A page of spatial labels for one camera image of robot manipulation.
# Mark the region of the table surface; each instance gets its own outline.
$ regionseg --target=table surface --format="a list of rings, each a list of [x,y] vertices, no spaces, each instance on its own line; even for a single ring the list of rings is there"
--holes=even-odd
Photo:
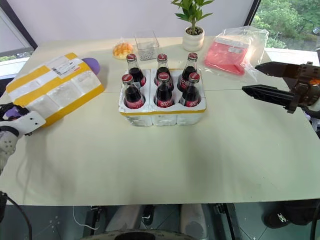
[[[182,38],[158,40],[169,67],[183,68],[188,53]],[[211,40],[205,39],[205,47]],[[320,198],[317,135],[300,109],[289,114],[247,96],[241,87],[254,84],[250,76],[246,83],[202,69],[207,110],[198,124],[131,126],[118,113],[121,75],[128,66],[112,57],[117,41],[62,41],[36,49],[20,75],[75,52],[100,62],[98,77],[106,90],[52,126],[20,139],[0,176],[2,191],[19,204],[44,206]],[[142,69],[157,67],[155,59],[139,63]],[[280,78],[256,77],[258,83],[287,89]]]

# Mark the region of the white foam box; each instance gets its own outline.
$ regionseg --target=white foam box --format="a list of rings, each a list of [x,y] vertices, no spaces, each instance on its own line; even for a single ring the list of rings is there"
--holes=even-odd
[[[173,126],[173,125],[193,125],[200,121],[206,111],[206,96],[203,88],[202,78],[200,78],[198,89],[201,96],[201,101],[197,106],[187,107],[179,103],[182,97],[182,92],[179,91],[177,84],[183,69],[170,69],[171,78],[174,89],[172,91],[174,105],[166,108],[158,107],[154,102],[154,97],[157,92],[155,77],[157,69],[142,70],[146,84],[141,87],[140,91],[145,97],[144,105],[139,109],[130,109],[124,104],[124,86],[120,90],[119,112],[133,126]]]
[[[124,116],[126,120],[130,122],[131,125],[136,127],[149,127],[152,126],[152,119],[149,113],[149,100],[150,100],[150,69],[142,70],[143,75],[145,76],[145,84],[140,88],[142,95],[144,96],[145,102],[144,105],[138,109],[131,109],[125,105],[125,88],[122,84],[120,90],[119,98],[119,112]]]

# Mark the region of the red package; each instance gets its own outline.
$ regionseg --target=red package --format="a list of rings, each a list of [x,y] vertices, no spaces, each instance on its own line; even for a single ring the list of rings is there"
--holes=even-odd
[[[228,73],[243,75],[245,69],[242,63],[248,51],[249,44],[227,38],[217,37],[209,48],[204,64]]]

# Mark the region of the bottle cap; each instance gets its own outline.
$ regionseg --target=bottle cap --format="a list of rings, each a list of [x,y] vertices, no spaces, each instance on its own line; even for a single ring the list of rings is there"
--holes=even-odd
[[[134,78],[132,77],[131,74],[125,74],[125,75],[122,76],[122,82],[123,82],[124,84],[130,83],[133,79],[134,79]]]
[[[161,73],[159,73],[159,75],[158,75],[158,79],[159,79],[159,81],[169,80],[169,74],[166,73],[166,72],[161,72]]]
[[[195,52],[191,52],[188,55],[188,59],[190,60],[197,60],[198,59],[198,54],[196,54]]]
[[[158,61],[167,61],[167,60],[168,60],[168,57],[167,57],[166,54],[160,53],[160,54],[158,55]]]
[[[126,56],[126,60],[127,60],[128,62],[133,62],[133,61],[137,60],[137,57],[136,57],[135,54],[130,53],[130,54],[128,54],[128,55]]]
[[[190,75],[189,75],[189,81],[190,81],[190,82],[198,83],[199,80],[200,80],[200,75],[199,75],[199,73],[196,73],[196,72],[190,73]]]

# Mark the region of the cola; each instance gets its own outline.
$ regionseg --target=cola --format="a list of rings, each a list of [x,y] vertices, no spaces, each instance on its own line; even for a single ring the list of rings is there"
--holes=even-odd
[[[129,109],[139,109],[145,104],[145,97],[134,83],[134,78],[131,74],[122,76],[124,84],[124,104]]]
[[[129,74],[132,75],[134,84],[140,88],[146,84],[146,77],[142,73],[135,54],[131,53],[126,56],[126,61],[128,63]]]
[[[189,75],[197,72],[197,60],[198,55],[195,52],[189,53],[188,61],[177,84],[177,87],[181,92],[183,92],[188,86]]]
[[[197,83],[200,80],[200,75],[196,72],[192,72],[189,75],[188,86],[183,91],[182,97],[179,103],[188,108],[197,106],[201,101],[201,96],[197,88]]]
[[[168,67],[168,57],[166,54],[164,53],[160,53],[157,57],[157,61],[158,61],[158,68],[157,68],[157,71],[156,71],[156,75],[155,75],[155,78],[154,78],[154,83],[158,86],[159,85],[159,80],[158,80],[158,77],[159,77],[159,74],[160,73],[167,73],[169,75],[169,87],[171,89],[171,91],[174,90],[174,84],[173,84],[173,81],[172,81],[172,78],[171,78],[171,74],[170,74],[170,71],[169,71],[169,67]]]
[[[169,86],[170,76],[166,72],[158,75],[159,86],[154,96],[154,103],[160,108],[168,108],[174,104],[172,91]]]

